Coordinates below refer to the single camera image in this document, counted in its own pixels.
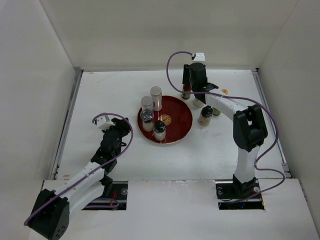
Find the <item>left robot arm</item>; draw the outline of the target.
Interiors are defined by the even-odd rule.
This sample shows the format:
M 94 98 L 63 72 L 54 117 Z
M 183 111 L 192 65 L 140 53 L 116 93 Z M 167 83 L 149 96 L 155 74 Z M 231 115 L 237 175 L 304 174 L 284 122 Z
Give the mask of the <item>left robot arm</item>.
M 103 133 L 99 148 L 70 180 L 56 189 L 40 191 L 24 226 L 47 240 L 59 240 L 75 212 L 88 207 L 97 198 L 105 200 L 112 195 L 113 181 L 108 175 L 130 146 L 123 138 L 133 135 L 128 118 L 115 113 L 112 117 L 109 119 L 109 113 L 101 113 L 93 118 L 92 123 Z

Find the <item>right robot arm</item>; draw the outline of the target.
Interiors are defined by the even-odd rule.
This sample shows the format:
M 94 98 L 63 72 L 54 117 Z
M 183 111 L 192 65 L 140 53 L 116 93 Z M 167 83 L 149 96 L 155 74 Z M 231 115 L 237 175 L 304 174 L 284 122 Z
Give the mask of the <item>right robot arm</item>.
M 208 82 L 206 66 L 196 62 L 183 66 L 182 83 L 191 87 L 195 98 L 203 104 L 218 109 L 233 123 L 233 140 L 238 147 L 236 170 L 228 199 L 242 199 L 249 196 L 256 183 L 254 163 L 260 146 L 268 136 L 262 109 L 259 105 L 243 105 L 232 100 L 219 87 Z

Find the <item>black-top grinder bottle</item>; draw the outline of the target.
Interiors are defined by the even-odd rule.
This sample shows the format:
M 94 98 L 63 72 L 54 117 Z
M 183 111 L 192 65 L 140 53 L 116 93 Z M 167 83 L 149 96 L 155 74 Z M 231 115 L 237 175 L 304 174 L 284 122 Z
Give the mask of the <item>black-top grinder bottle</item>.
M 146 132 L 153 131 L 154 128 L 154 120 L 153 120 L 153 112 L 149 109 L 144 109 L 140 113 L 140 118 L 142 120 L 142 128 Z

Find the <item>white bead jar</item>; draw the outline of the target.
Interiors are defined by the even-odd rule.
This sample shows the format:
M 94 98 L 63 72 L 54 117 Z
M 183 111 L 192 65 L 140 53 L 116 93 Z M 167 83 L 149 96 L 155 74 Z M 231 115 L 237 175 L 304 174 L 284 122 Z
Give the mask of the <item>white bead jar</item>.
M 151 96 L 144 96 L 141 99 L 140 104 L 143 111 L 150 110 L 151 112 L 154 112 L 153 99 Z
M 162 89 L 159 86 L 153 86 L 150 89 L 150 95 L 154 111 L 160 111 L 162 109 Z

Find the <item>small black-capped powder bottle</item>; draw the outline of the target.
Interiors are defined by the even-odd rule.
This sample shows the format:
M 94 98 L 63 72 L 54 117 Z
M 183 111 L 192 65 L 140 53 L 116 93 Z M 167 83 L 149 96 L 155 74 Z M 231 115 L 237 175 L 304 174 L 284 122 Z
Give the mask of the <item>small black-capped powder bottle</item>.
M 157 141 L 163 141 L 166 138 L 166 124 L 162 120 L 154 123 L 153 136 Z

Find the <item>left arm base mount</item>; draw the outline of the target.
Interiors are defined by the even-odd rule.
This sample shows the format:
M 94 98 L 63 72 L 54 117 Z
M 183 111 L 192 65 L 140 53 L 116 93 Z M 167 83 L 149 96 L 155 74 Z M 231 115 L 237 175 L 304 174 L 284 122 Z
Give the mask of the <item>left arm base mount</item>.
M 125 211 L 127 209 L 129 183 L 114 181 L 104 188 L 103 194 L 90 202 L 85 211 Z

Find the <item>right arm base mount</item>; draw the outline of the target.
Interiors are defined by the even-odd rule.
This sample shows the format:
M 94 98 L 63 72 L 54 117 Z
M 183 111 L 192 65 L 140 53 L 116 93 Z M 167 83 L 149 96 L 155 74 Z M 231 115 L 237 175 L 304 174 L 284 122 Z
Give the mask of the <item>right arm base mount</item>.
M 219 210 L 264 210 L 262 194 L 258 180 L 241 189 L 234 182 L 216 182 L 216 196 Z

